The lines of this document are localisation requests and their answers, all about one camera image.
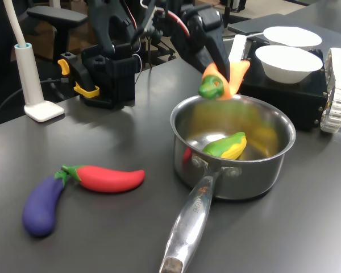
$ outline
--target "orange toy carrot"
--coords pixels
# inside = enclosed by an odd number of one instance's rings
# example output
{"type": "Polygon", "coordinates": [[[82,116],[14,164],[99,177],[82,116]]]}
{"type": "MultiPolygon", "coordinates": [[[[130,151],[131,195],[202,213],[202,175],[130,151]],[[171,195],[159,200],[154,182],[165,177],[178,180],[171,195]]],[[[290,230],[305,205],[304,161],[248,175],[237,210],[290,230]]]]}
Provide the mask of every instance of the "orange toy carrot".
{"type": "Polygon", "coordinates": [[[203,73],[202,85],[198,94],[207,99],[229,100],[235,95],[250,67],[249,61],[230,63],[230,82],[217,70],[215,63],[210,64],[203,73]]]}

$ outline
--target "dark gray tabletop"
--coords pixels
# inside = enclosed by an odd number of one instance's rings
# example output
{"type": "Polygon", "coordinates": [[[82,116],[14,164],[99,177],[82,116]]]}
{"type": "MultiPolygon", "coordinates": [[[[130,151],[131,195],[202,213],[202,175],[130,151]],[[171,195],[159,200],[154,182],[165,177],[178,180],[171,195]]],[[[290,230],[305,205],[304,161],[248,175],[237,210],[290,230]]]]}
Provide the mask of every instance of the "dark gray tabletop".
{"type": "MultiPolygon", "coordinates": [[[[132,108],[111,112],[74,98],[60,103],[64,118],[1,124],[0,272],[158,272],[190,191],[173,172],[169,115],[200,79],[174,60],[143,72],[132,108]],[[62,164],[144,169],[146,179],[119,195],[69,183],[55,232],[33,239],[22,227],[23,205],[62,164]]],[[[265,197],[214,200],[188,272],[341,273],[341,132],[298,132],[265,197]]]]}
{"type": "Polygon", "coordinates": [[[341,0],[319,0],[286,16],[341,33],[341,0]]]}

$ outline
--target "stainless steel saucepan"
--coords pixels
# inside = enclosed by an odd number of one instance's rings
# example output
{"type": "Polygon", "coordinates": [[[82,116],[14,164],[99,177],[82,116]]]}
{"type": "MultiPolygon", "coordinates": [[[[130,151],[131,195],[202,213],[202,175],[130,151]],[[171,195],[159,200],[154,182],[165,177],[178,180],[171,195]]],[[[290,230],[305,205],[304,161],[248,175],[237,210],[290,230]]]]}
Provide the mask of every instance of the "stainless steel saucepan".
{"type": "Polygon", "coordinates": [[[267,192],[296,130],[277,108],[241,95],[225,101],[188,98],[175,107],[170,122],[174,168],[193,190],[170,233],[160,273],[183,273],[201,239],[212,197],[244,200],[267,192]],[[202,152],[208,143],[240,131],[247,146],[238,160],[202,152]]]}

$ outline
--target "saucepan rim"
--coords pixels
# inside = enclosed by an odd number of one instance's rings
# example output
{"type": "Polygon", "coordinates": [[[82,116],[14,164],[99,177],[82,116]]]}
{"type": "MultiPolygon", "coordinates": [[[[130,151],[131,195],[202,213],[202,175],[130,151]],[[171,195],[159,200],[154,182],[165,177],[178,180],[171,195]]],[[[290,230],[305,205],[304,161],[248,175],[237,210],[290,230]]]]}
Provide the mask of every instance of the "saucepan rim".
{"type": "Polygon", "coordinates": [[[172,129],[173,129],[174,134],[176,135],[176,137],[178,137],[178,139],[180,141],[182,141],[185,145],[187,145],[192,150],[197,151],[199,154],[201,154],[201,155],[203,155],[203,156],[205,156],[207,158],[217,159],[217,160],[226,161],[226,162],[233,162],[233,163],[257,163],[257,162],[269,161],[269,160],[272,160],[274,158],[277,158],[277,157],[285,154],[293,146],[294,141],[296,140],[296,128],[294,127],[294,124],[290,121],[290,119],[281,110],[279,110],[278,108],[274,107],[271,104],[268,104],[265,101],[258,100],[257,98],[252,98],[252,97],[249,97],[249,96],[244,96],[244,95],[239,95],[239,94],[234,95],[233,98],[232,98],[232,100],[240,100],[240,99],[249,100],[249,101],[256,102],[258,104],[264,105],[264,106],[270,108],[271,110],[274,110],[274,111],[278,112],[279,115],[286,121],[286,123],[288,124],[288,128],[290,130],[290,139],[289,139],[288,145],[282,151],[280,151],[278,154],[270,156],[268,158],[255,159],[255,160],[231,160],[231,159],[219,158],[217,156],[206,154],[205,152],[203,152],[203,151],[193,147],[192,145],[190,145],[187,141],[185,141],[179,135],[179,133],[178,133],[178,131],[176,129],[175,121],[176,121],[176,116],[177,116],[178,112],[180,111],[180,109],[182,108],[182,106],[184,106],[184,105],[186,105],[189,102],[194,101],[194,100],[207,101],[206,99],[204,99],[204,98],[202,98],[201,96],[198,96],[198,95],[190,97],[190,98],[187,98],[187,99],[181,101],[172,110],[172,113],[170,114],[170,124],[172,125],[172,129]]]}

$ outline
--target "chair armrest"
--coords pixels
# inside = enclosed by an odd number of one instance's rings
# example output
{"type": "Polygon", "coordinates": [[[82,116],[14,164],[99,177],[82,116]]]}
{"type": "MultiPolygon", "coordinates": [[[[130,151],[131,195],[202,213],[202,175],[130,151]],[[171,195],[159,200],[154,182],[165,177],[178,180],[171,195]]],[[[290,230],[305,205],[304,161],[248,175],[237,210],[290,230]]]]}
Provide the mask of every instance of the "chair armrest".
{"type": "Polygon", "coordinates": [[[58,28],[75,28],[87,21],[87,15],[72,10],[36,6],[27,10],[29,17],[43,20],[58,28]]]}

